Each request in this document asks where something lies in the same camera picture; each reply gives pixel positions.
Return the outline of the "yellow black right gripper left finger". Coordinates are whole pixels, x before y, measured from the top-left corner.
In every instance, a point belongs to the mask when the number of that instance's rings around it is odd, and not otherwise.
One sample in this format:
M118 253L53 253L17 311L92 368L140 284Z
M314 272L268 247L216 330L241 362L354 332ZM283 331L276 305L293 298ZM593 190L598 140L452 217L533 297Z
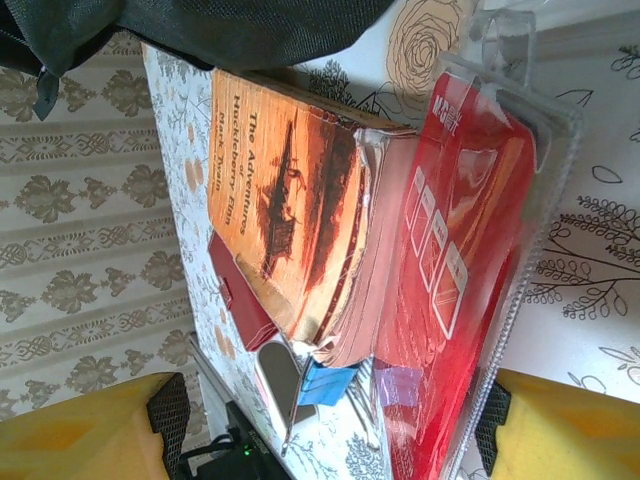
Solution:
M6 420L4 479L172 479L190 416L184 376L161 372Z

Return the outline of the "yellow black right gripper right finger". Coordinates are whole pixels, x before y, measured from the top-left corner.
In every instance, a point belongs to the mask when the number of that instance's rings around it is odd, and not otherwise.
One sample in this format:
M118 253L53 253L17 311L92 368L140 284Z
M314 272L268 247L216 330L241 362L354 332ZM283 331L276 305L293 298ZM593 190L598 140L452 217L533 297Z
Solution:
M639 405L499 371L476 426L492 479L637 479Z

